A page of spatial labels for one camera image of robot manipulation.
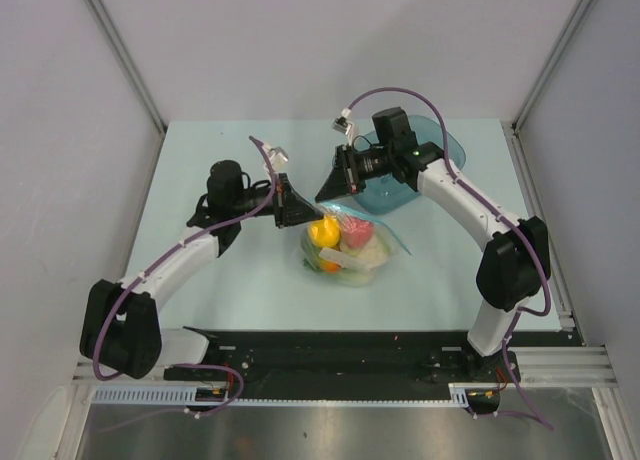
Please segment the clear zip top bag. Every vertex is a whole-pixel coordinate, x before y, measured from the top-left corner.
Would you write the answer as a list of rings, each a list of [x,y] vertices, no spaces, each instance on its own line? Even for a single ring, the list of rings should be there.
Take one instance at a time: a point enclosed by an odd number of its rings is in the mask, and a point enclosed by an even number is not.
[[[381,219],[345,205],[318,206],[322,217],[300,234],[302,267],[320,278],[352,287],[371,283],[397,255],[410,249]]]

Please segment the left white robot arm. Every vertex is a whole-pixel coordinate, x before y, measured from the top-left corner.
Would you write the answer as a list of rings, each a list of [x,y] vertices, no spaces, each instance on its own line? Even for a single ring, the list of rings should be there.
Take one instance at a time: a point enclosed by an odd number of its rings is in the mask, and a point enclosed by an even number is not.
[[[117,282],[100,280],[88,296],[80,341],[97,379],[147,376],[158,366],[185,364],[197,378],[214,377],[221,356],[192,328],[164,329],[159,312],[196,273],[217,260],[236,240],[241,223],[270,216],[286,228],[320,220],[323,214],[299,195],[284,173],[247,184],[239,163],[215,163],[207,192],[198,200],[180,241],[151,266]]]

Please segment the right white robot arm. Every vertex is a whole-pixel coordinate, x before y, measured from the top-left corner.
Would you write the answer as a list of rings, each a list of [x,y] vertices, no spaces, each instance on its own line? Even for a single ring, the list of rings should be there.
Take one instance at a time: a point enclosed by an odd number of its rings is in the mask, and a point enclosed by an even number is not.
[[[484,381],[496,371],[495,354],[510,340],[528,299],[549,290],[547,226],[488,200],[450,161],[447,145],[419,142],[402,108],[379,111],[372,121],[377,143],[362,151],[351,143],[337,146],[315,200],[360,194],[372,179],[391,175],[435,201],[466,230],[482,253],[476,285],[483,302],[467,334],[472,349],[461,356],[461,368],[469,379]]]

